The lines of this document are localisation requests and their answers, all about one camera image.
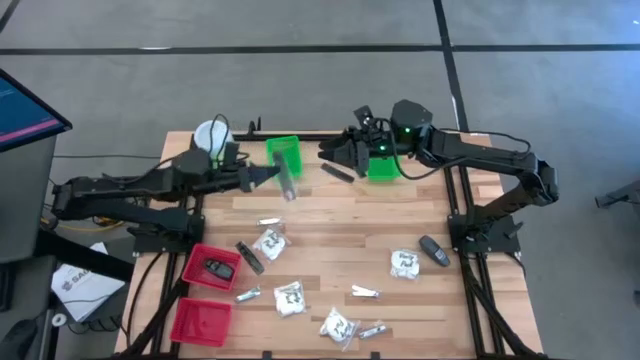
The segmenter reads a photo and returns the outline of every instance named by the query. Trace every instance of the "white cup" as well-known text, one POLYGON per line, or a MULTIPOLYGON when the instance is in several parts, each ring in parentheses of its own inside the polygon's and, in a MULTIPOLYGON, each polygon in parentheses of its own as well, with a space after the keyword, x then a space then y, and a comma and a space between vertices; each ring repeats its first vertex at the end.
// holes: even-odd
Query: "white cup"
POLYGON ((220 160, 222 160, 224 157, 224 145, 228 142, 233 142, 231 130, 229 130, 225 140, 226 133, 227 124, 220 120, 216 120, 215 122, 213 120, 207 120, 198 126, 193 135, 193 140, 198 148, 209 153, 211 159, 215 159, 218 152, 220 152, 220 160))

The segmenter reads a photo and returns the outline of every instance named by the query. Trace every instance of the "white paper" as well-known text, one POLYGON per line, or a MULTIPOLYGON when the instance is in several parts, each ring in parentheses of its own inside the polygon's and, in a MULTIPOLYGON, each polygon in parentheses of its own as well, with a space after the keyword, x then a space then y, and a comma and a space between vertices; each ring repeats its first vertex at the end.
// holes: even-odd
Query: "white paper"
MULTIPOLYGON (((91 250, 107 254, 104 243, 96 243, 91 250)), ((76 321, 83 321, 124 285, 123 281, 94 274, 90 271, 70 265, 62 265, 53 274, 51 290, 56 293, 62 303, 73 300, 94 300, 94 302, 74 302, 64 304, 76 321)))

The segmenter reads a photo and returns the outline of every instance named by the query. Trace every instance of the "black cable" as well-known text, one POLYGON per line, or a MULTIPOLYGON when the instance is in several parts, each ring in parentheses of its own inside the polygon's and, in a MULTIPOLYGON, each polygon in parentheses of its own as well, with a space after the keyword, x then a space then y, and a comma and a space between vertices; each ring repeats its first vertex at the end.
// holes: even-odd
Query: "black cable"
POLYGON ((224 124, 227 126, 227 130, 224 133, 224 138, 222 139, 222 144, 220 145, 220 149, 218 149, 218 153, 216 154, 216 168, 220 163, 220 153, 222 152, 222 148, 224 144, 227 142, 227 137, 229 136, 229 120, 223 114, 216 114, 211 121, 211 128, 209 129, 209 156, 211 156, 211 152, 213 151, 213 125, 215 124, 218 118, 222 118, 224 120, 224 124))
POLYGON ((238 151, 238 155, 242 155, 242 157, 237 159, 236 162, 245 161, 245 160, 247 160, 249 158, 249 153, 245 153, 245 152, 242 152, 242 151, 238 151))
POLYGON ((133 311, 136 308, 136 303, 138 302, 138 296, 140 295, 140 290, 142 289, 142 284, 147 279, 147 276, 149 275, 149 271, 151 271, 151 268, 153 267, 153 264, 155 264, 156 261, 158 261, 158 259, 160 259, 160 256, 162 254, 163 254, 163 252, 159 252, 151 260, 151 262, 149 263, 147 268, 144 270, 144 273, 142 273, 142 277, 140 278, 140 282, 138 283, 138 287, 136 288, 136 292, 133 294, 133 299, 131 300, 131 307, 129 308, 129 318, 127 319, 127 331, 124 332, 125 333, 125 337, 127 338, 127 347, 131 346, 131 338, 130 338, 131 322, 132 322, 132 319, 133 319, 133 311))
POLYGON ((168 159, 164 159, 164 160, 160 161, 159 163, 157 163, 156 165, 154 165, 151 169, 149 169, 149 170, 145 171, 145 172, 144 172, 144 174, 142 174, 142 175, 140 175, 140 176, 138 176, 138 177, 135 177, 135 178, 133 178, 133 179, 120 180, 120 179, 118 179, 118 178, 116 178, 116 177, 113 177, 113 176, 111 176, 111 175, 107 175, 107 174, 105 174, 105 173, 102 173, 102 177, 103 177, 103 178, 105 178, 105 179, 107 179, 107 180, 109 180, 109 181, 111 181, 111 182, 113 182, 113 183, 115 183, 115 184, 119 184, 119 185, 130 185, 130 184, 133 184, 133 183, 135 183, 135 182, 138 182, 138 181, 140 181, 140 180, 144 179, 144 178, 145 178, 145 177, 147 177, 149 174, 151 174, 151 172, 152 172, 152 171, 156 170, 156 169, 157 169, 157 168, 159 168, 160 166, 162 166, 162 165, 164 165, 164 164, 166 164, 166 163, 170 162, 170 161, 171 161, 171 160, 173 160, 173 159, 175 159, 175 156, 174 156, 174 157, 170 157, 170 158, 168 158, 168 159))
POLYGON ((512 258, 513 261, 515 261, 518 265, 520 265, 520 267, 522 268, 522 273, 524 274, 524 277, 527 277, 527 269, 524 267, 524 263, 522 263, 522 260, 520 260, 520 258, 515 253, 505 253, 505 254, 507 254, 508 257, 512 258))
POLYGON ((82 302, 82 303, 86 303, 86 302, 96 302, 96 301, 100 301, 102 299, 108 298, 109 296, 115 295, 116 293, 118 293, 119 291, 121 291, 123 288, 120 288, 116 291, 114 291, 111 294, 107 294, 107 295, 103 295, 100 296, 99 298, 93 299, 93 300, 69 300, 69 301, 63 301, 63 304, 71 304, 71 303, 77 303, 77 302, 82 302))
POLYGON ((108 155, 53 155, 54 158, 59 159, 95 159, 95 158, 129 158, 129 159, 160 159, 159 156, 146 156, 146 155, 120 155, 120 154, 108 154, 108 155))
POLYGON ((71 327, 71 324, 67 324, 67 328, 69 329, 69 331, 71 331, 72 333, 74 333, 76 335, 84 335, 84 334, 88 333, 89 330, 90 330, 89 328, 86 328, 84 331, 75 331, 71 327))
MULTIPOLYGON (((391 131, 391 121, 387 120, 387 119, 377 119, 376 122, 381 121, 383 123, 387 123, 387 125, 389 125, 389 130, 391 131)), ((457 164, 460 164, 461 162, 465 161, 468 159, 468 157, 462 156, 456 159, 453 159, 447 163, 444 163, 434 169, 432 169, 431 171, 422 174, 422 175, 417 175, 417 176, 412 176, 407 174, 406 172, 404 172, 404 170, 402 169, 402 166, 400 165, 400 160, 398 159, 398 148, 396 146, 396 139, 394 138, 394 136, 390 136, 391 138, 391 151, 393 152, 393 161, 396 163, 396 167, 398 168, 398 172, 400 173, 400 175, 402 175, 405 179, 409 179, 409 180, 421 180, 424 179, 426 177, 429 177, 433 174, 435 174, 436 172, 438 172, 439 170, 442 169, 446 169, 448 167, 452 167, 455 166, 457 164)))
POLYGON ((461 133, 461 134, 482 134, 482 135, 494 135, 494 136, 502 136, 502 137, 506 137, 508 139, 511 139, 515 142, 519 142, 521 144, 525 144, 527 146, 527 149, 524 152, 520 152, 520 151, 514 151, 515 153, 519 154, 519 156, 515 156, 514 159, 519 159, 522 160, 525 157, 527 157, 527 155, 529 155, 531 153, 531 143, 528 142, 525 139, 521 139, 521 138, 517 138, 515 136, 509 135, 509 134, 505 134, 505 133, 501 133, 501 132, 497 132, 497 131, 461 131, 458 129, 451 129, 451 128, 440 128, 438 130, 441 131, 453 131, 453 132, 457 132, 457 133, 461 133))

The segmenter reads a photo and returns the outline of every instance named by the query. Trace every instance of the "screen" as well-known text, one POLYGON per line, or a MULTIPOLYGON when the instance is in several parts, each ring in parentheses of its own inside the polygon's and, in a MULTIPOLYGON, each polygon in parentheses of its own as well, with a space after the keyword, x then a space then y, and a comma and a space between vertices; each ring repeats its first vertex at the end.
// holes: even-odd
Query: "screen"
POLYGON ((0 151, 58 133, 66 125, 7 80, 0 78, 0 151))

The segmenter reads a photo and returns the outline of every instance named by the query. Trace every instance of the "green plastic container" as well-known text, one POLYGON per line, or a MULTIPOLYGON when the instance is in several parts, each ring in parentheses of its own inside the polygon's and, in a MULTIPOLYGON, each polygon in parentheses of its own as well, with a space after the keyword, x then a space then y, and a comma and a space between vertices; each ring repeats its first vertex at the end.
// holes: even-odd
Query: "green plastic container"
POLYGON ((281 152, 293 177, 302 176, 302 159, 300 157, 300 139, 297 136, 285 136, 267 140, 267 158, 273 165, 273 153, 281 152))
POLYGON ((371 182, 387 182, 400 176, 396 162, 392 157, 386 159, 369 159, 369 172, 367 177, 371 182))

